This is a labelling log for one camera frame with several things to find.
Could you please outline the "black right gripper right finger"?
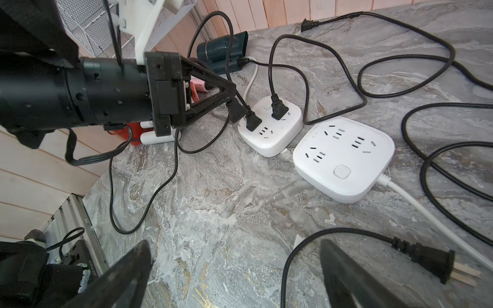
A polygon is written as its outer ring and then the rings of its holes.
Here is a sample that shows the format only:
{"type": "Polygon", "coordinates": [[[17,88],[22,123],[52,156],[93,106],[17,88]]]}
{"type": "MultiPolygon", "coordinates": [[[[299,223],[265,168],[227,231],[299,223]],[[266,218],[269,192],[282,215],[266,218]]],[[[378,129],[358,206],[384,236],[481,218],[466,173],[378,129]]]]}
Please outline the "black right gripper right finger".
{"type": "Polygon", "coordinates": [[[320,246],[324,285],[331,307],[406,307],[330,240],[320,246]]]}

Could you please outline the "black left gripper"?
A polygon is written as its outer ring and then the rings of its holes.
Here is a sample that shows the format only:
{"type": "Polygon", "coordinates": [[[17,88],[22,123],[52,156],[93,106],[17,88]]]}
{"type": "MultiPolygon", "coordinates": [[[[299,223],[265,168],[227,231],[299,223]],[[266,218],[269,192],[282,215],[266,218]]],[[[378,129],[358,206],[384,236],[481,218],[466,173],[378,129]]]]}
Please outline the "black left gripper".
{"type": "Polygon", "coordinates": [[[152,122],[156,136],[170,136],[172,128],[190,125],[236,96],[234,82],[223,78],[203,61],[178,53],[146,52],[145,68],[150,91],[152,122]],[[210,83],[224,94],[215,94],[196,103],[187,95],[185,80],[192,77],[210,83]],[[186,111],[186,103],[191,105],[186,111]]]}

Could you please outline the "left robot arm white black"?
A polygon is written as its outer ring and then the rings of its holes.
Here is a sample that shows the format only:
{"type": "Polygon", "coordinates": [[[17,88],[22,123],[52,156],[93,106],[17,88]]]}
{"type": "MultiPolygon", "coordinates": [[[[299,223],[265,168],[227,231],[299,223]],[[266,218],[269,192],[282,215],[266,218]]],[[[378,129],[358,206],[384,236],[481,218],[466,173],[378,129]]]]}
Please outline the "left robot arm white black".
{"type": "Polygon", "coordinates": [[[29,148],[55,130],[151,121],[157,136],[194,123],[236,94],[233,82],[178,53],[149,52],[165,1],[120,1],[135,59],[87,58],[54,1],[1,2],[1,125],[29,148]]]}

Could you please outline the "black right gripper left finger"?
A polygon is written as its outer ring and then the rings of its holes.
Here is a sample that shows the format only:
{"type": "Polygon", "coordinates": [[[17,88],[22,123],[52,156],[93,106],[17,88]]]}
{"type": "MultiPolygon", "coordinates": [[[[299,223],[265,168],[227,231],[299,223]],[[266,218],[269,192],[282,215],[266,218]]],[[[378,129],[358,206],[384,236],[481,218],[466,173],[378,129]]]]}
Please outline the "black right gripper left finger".
{"type": "Polygon", "coordinates": [[[141,307],[152,266],[150,244],[142,240],[64,306],[141,307]]]}

